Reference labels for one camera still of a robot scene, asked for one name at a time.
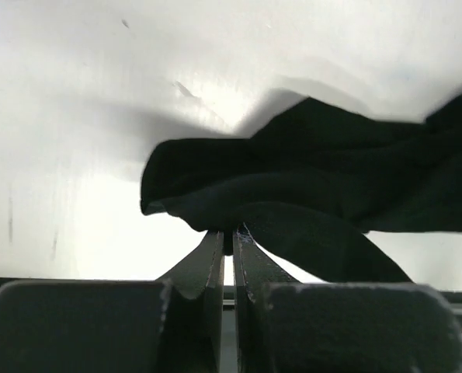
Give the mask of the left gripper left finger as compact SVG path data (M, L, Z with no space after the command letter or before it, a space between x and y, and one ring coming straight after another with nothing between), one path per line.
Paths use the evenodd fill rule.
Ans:
M0 277L0 372L216 372L224 236L154 281Z

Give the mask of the black daisy t-shirt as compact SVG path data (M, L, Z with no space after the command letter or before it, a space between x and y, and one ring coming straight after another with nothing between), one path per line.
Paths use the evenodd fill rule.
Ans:
M250 138L163 141L140 206L198 232L246 228L324 281L406 282L367 234L462 233L462 94L422 124L307 98Z

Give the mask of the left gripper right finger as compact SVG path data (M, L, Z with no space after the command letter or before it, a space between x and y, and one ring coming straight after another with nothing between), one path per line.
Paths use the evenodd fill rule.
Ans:
M416 284L302 284L233 235L241 372L462 372L450 303Z

